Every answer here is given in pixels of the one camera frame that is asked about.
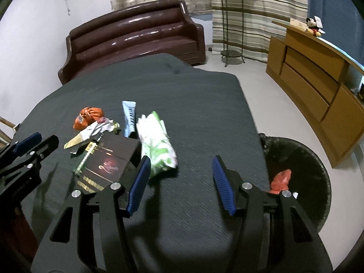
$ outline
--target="silver screw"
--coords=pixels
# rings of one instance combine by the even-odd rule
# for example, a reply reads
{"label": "silver screw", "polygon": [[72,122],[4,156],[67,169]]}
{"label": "silver screw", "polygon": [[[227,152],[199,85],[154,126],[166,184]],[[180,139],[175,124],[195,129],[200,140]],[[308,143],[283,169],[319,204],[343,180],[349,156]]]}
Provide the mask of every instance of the silver screw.
{"label": "silver screw", "polygon": [[112,188],[113,190],[117,190],[117,189],[119,189],[121,187],[121,185],[120,185],[120,183],[112,183],[111,185],[110,185],[110,188]]}
{"label": "silver screw", "polygon": [[245,190],[250,190],[253,187],[253,185],[251,183],[248,183],[248,182],[243,183],[241,186]]}
{"label": "silver screw", "polygon": [[292,193],[288,190],[283,190],[282,195],[288,198],[288,197],[291,197]]}
{"label": "silver screw", "polygon": [[81,195],[81,191],[80,190],[74,190],[72,192],[72,197],[77,198],[79,195]]}

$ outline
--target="wooden cabinet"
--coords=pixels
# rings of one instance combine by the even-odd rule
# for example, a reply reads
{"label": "wooden cabinet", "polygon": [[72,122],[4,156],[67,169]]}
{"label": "wooden cabinet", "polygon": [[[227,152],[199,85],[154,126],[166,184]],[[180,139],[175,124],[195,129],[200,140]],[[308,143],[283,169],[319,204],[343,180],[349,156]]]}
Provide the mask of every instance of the wooden cabinet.
{"label": "wooden cabinet", "polygon": [[364,133],[364,107],[343,84],[350,65],[364,70],[331,43],[276,24],[287,35],[284,41],[271,39],[266,72],[302,112],[336,167]]}

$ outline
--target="dark gray fabric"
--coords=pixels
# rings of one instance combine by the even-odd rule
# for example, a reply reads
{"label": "dark gray fabric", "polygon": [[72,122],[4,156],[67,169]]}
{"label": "dark gray fabric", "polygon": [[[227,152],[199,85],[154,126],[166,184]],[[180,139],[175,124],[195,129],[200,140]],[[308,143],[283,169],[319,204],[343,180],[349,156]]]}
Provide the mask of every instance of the dark gray fabric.
{"label": "dark gray fabric", "polygon": [[234,75],[195,69],[157,54],[116,63],[80,76],[43,99],[22,123],[14,141],[39,131],[55,134],[60,148],[42,162],[42,184],[23,202],[40,240],[75,187],[75,161],[63,145],[86,106],[120,122],[121,102],[136,101],[136,115],[157,111],[178,159],[178,171],[150,182],[141,206],[125,227],[139,272],[224,272],[241,227],[220,203],[211,171],[221,155],[260,189],[269,189],[263,152],[248,104]]}

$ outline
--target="sofa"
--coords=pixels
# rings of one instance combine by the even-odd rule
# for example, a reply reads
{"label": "sofa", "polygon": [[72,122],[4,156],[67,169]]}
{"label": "sofa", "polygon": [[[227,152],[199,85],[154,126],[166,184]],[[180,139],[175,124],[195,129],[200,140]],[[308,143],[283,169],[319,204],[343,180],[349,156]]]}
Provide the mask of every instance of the sofa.
{"label": "sofa", "polygon": [[168,53],[193,65],[206,61],[203,26],[183,0],[157,0],[88,21],[66,38],[67,59],[58,72],[64,85],[85,72],[145,55]]}

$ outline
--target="orange plastic bag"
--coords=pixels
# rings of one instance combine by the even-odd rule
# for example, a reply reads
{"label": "orange plastic bag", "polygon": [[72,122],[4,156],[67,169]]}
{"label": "orange plastic bag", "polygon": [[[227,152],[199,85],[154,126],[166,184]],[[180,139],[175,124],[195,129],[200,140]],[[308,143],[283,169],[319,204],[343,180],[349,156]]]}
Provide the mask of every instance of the orange plastic bag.
{"label": "orange plastic bag", "polygon": [[84,130],[87,126],[104,117],[104,112],[100,108],[91,108],[90,106],[81,110],[77,116],[73,128],[76,130]]}

